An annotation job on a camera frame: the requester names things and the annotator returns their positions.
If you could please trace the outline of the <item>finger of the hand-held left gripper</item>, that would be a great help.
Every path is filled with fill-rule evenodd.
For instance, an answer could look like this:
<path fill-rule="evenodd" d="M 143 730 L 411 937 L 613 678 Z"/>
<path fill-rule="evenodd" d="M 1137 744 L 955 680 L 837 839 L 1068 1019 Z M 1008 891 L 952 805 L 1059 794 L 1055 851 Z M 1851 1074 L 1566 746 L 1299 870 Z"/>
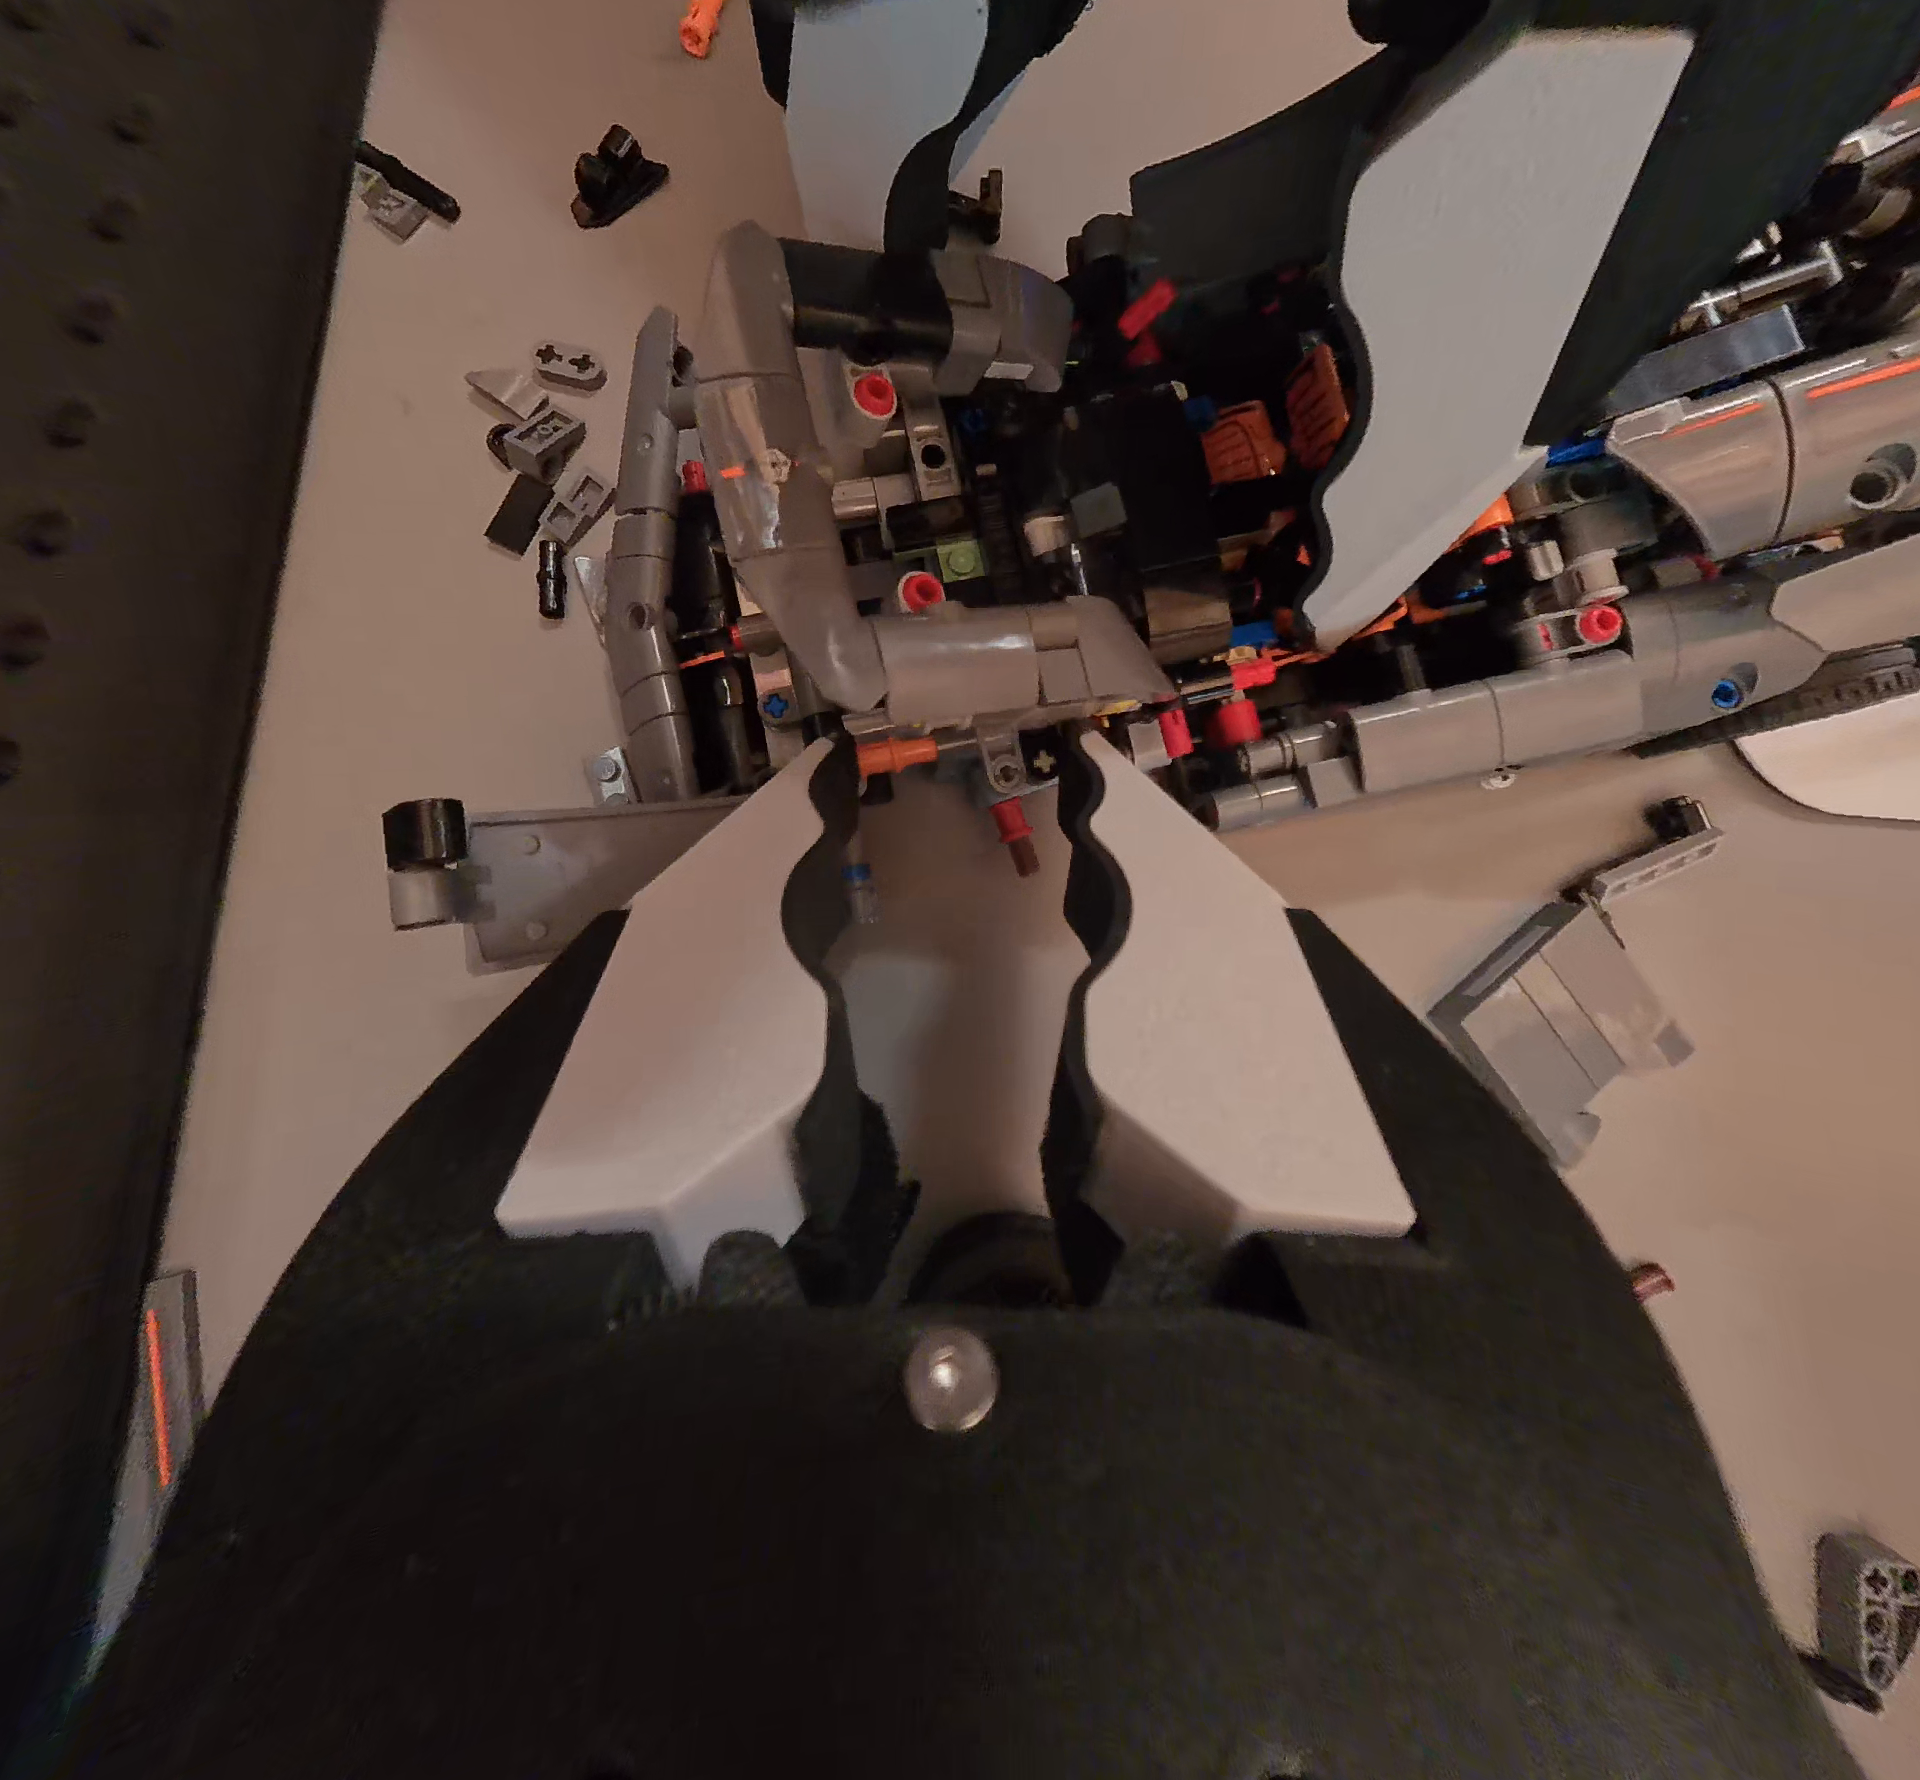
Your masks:
<path fill-rule="evenodd" d="M 922 257 L 1025 70 L 1091 0 L 811 0 L 783 22 L 783 112 L 813 240 Z"/>
<path fill-rule="evenodd" d="M 1544 457 L 1535 413 L 1691 55 L 1682 26 L 1492 22 L 1365 160 L 1335 266 L 1357 432 L 1317 498 L 1299 607 L 1317 648 L 1378 619 Z"/>

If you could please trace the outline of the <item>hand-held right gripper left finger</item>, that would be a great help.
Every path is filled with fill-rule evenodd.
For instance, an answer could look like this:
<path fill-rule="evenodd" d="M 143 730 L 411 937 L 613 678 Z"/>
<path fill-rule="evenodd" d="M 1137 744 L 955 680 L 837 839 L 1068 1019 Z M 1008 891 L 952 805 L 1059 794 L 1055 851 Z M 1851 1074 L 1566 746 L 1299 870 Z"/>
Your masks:
<path fill-rule="evenodd" d="M 856 1073 L 829 954 L 852 922 L 848 736 L 813 742 L 625 909 L 495 1219 L 642 1235 L 668 1284 L 766 1235 L 817 1305 L 866 1305 L 917 1191 Z"/>

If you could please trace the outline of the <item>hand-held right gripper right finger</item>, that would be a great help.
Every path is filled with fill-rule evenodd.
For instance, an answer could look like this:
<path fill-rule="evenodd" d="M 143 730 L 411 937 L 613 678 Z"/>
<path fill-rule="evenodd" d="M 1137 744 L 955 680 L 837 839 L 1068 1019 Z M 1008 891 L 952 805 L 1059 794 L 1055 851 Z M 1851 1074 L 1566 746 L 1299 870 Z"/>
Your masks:
<path fill-rule="evenodd" d="M 1042 1186 L 1073 1299 L 1169 1237 L 1404 1238 L 1415 1208 L 1284 900 L 1112 742 L 1068 734 L 1068 992 Z"/>

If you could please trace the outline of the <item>grey lego car model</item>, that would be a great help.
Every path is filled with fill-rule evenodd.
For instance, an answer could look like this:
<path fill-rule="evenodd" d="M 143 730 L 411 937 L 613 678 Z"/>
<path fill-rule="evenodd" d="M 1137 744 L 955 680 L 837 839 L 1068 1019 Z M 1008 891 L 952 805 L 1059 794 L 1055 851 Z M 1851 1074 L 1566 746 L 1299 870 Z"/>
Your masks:
<path fill-rule="evenodd" d="M 1065 389 L 937 389 L 927 294 L 856 251 L 786 242 L 811 437 L 830 451 L 844 582 L 767 613 L 714 486 L 786 471 L 740 448 L 670 467 L 696 420 L 666 310 L 636 343 L 604 648 L 636 802 L 539 816 L 518 879 L 454 800 L 382 816 L 397 931 L 476 962 L 545 958 L 754 792 L 811 722 L 974 758 L 1033 871 L 1020 802 L 1095 717 L 1216 830 L 1630 749 L 1688 753 L 1916 695 L 1916 88 L 1849 136 L 1666 343 L 1341 648 L 1299 627 L 1308 486 L 1351 426 L 1324 237 L 1134 262 L 1252 208 L 1101 215 L 1068 245 Z M 1817 633 L 1803 573 L 1851 571 Z"/>

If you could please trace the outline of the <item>black curved lego piece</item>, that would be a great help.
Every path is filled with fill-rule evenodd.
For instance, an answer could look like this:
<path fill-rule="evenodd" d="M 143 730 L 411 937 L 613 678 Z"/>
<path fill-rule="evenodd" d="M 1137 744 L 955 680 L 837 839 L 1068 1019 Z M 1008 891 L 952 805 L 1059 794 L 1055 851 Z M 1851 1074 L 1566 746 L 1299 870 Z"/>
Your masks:
<path fill-rule="evenodd" d="M 584 231 L 598 231 L 653 200 L 670 170 L 649 159 L 630 129 L 613 123 L 597 147 L 579 155 L 572 177 L 572 219 Z"/>

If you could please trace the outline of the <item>grey lego panel assembly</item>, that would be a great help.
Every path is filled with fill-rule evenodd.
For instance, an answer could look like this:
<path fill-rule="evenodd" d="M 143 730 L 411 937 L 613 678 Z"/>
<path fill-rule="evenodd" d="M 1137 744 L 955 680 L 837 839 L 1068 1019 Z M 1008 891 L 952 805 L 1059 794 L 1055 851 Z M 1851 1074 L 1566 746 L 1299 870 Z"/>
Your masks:
<path fill-rule="evenodd" d="M 1558 1171 L 1598 1136 L 1592 1103 L 1605 1088 L 1693 1057 L 1606 915 L 1586 900 L 1549 902 L 1427 1018 Z"/>

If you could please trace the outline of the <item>light grey lego liftarm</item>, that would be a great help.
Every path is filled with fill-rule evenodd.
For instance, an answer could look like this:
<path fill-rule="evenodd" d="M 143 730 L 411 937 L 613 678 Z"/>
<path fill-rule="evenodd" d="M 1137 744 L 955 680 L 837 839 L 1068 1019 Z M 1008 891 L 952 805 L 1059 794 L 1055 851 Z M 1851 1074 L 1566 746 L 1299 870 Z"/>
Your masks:
<path fill-rule="evenodd" d="M 1703 832 L 1661 839 L 1637 855 L 1592 870 L 1568 891 L 1568 898 L 1593 909 L 1611 909 L 1625 898 L 1646 892 L 1661 881 L 1708 862 L 1721 850 L 1724 835 L 1706 827 Z"/>

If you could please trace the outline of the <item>black pin with grey clip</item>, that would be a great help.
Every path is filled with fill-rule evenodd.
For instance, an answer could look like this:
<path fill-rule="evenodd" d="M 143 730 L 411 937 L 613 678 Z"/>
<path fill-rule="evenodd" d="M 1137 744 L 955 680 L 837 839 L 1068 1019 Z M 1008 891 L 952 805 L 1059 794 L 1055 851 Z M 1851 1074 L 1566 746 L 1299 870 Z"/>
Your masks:
<path fill-rule="evenodd" d="M 462 203 L 443 186 L 368 139 L 352 146 L 352 186 L 369 222 L 395 242 L 407 242 L 428 222 L 454 227 L 463 215 Z"/>

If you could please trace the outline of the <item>grey tile with red stripe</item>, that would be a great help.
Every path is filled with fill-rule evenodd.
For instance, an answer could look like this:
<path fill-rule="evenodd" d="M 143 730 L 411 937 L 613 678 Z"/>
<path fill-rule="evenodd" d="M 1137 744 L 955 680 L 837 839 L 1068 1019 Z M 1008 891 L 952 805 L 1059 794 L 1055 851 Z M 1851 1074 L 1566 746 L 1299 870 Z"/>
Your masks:
<path fill-rule="evenodd" d="M 157 1274 L 139 1314 L 139 1379 L 145 1430 L 150 1526 L 157 1529 L 185 1475 L 203 1418 L 198 1278 Z"/>

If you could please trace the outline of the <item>grey liftarm with cross hole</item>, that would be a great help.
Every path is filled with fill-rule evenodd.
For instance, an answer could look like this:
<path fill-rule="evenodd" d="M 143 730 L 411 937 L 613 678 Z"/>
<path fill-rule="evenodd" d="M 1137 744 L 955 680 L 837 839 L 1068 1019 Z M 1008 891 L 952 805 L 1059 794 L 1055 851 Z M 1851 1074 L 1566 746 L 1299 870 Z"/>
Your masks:
<path fill-rule="evenodd" d="M 1829 1529 L 1814 1547 L 1816 1655 L 1851 1691 L 1879 1706 L 1917 1639 L 1917 1566 L 1862 1529 Z"/>

